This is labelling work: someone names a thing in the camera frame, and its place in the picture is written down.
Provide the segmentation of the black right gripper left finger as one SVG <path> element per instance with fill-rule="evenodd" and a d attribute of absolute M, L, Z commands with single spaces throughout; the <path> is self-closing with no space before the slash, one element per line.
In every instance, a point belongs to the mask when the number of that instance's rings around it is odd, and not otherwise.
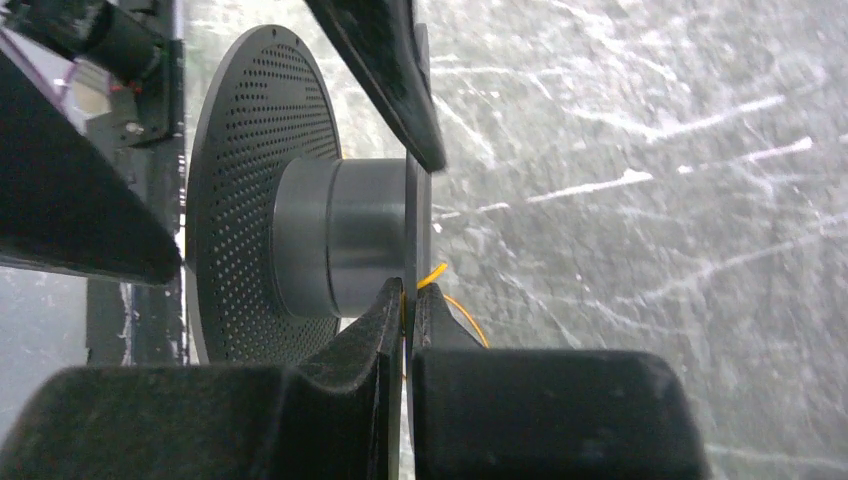
<path fill-rule="evenodd" d="M 394 479 L 403 287 L 295 365 L 75 367 L 31 397 L 5 479 Z"/>

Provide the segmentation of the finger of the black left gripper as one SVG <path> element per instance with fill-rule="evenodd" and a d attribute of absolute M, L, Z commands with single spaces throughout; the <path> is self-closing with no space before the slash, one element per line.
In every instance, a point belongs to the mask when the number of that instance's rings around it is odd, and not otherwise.
<path fill-rule="evenodd" d="M 173 236 L 7 56 L 1 58 L 1 263 L 160 285 Z"/>
<path fill-rule="evenodd" d="M 307 0 L 384 122 L 428 173 L 447 166 L 409 0 Z"/>

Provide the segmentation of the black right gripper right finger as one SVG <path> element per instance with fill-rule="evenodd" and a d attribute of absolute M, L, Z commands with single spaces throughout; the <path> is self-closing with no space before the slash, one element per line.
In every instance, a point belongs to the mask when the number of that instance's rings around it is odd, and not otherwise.
<path fill-rule="evenodd" d="M 431 284 L 409 369 L 420 479 L 709 476 L 683 387 L 652 353 L 485 348 Z"/>

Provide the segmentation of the dark grey perforated spool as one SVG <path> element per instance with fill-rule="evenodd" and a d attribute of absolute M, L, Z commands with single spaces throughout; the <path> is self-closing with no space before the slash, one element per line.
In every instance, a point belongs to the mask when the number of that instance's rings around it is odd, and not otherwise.
<path fill-rule="evenodd" d="M 414 158 L 346 159 L 305 43 L 241 35 L 198 121 L 186 200 L 186 298 L 200 363 L 296 363 L 384 282 L 431 270 L 431 182 Z"/>

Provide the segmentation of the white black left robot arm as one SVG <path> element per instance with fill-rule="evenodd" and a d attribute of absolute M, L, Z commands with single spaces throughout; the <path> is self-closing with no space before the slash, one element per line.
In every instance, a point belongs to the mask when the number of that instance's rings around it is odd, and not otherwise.
<path fill-rule="evenodd" d="M 384 121 L 429 173 L 447 157 L 418 67 L 410 1 L 309 5 Z M 108 1 L 8 1 L 18 32 L 143 84 L 173 61 L 166 40 Z M 1 52 L 1 260 L 19 268 L 160 285 L 180 271 L 172 236 L 65 117 L 23 55 Z"/>

